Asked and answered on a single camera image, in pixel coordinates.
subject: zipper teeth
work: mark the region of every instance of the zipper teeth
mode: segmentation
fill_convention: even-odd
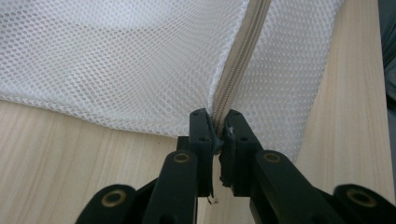
[[[224,85],[225,88],[223,88],[220,92],[219,100],[217,103],[218,106],[214,107],[213,120],[216,128],[219,127],[221,114],[235,86],[236,80],[238,79],[239,75],[242,72],[241,71],[242,67],[246,63],[248,52],[250,52],[250,49],[252,48],[254,37],[257,34],[257,28],[258,28],[257,24],[260,24],[260,18],[262,17],[262,14],[264,14],[265,2],[266,2],[265,0],[260,1],[260,5],[256,7],[253,22],[249,25],[249,28],[247,30],[247,36],[244,38],[243,41],[243,45],[241,48],[242,53],[240,53],[236,58],[233,68],[231,69],[230,75],[226,79]]]

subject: light wood surface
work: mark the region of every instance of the light wood surface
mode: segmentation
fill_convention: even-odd
[[[328,192],[356,183],[394,202],[380,50],[376,1],[346,0],[297,166]],[[157,177],[176,142],[0,101],[0,223],[73,223],[99,189]],[[253,223],[214,170],[218,202],[200,200],[198,222]]]

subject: wood grain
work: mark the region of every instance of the wood grain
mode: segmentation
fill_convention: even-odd
[[[297,165],[329,192],[353,182],[392,200],[378,29],[376,1],[346,0]],[[177,142],[4,101],[0,124],[0,223],[74,223],[99,189],[157,177]],[[214,170],[218,202],[201,199],[198,222],[253,223],[248,199],[220,186],[218,162]]]
[[[335,27],[297,167],[328,192],[355,183],[394,202],[376,1],[346,0]]]

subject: white mesh fabric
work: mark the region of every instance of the white mesh fabric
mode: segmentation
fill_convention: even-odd
[[[295,160],[342,0],[273,0],[233,101],[262,146]]]
[[[0,1],[0,99],[188,134],[212,109],[248,0]],[[273,0],[233,109],[295,159],[342,0]]]
[[[248,0],[0,1],[0,99],[111,128],[188,134]]]

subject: zipper tape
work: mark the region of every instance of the zipper tape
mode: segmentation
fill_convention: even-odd
[[[224,65],[213,101],[213,125],[219,137],[239,83],[259,38],[271,0],[250,0],[246,16]]]

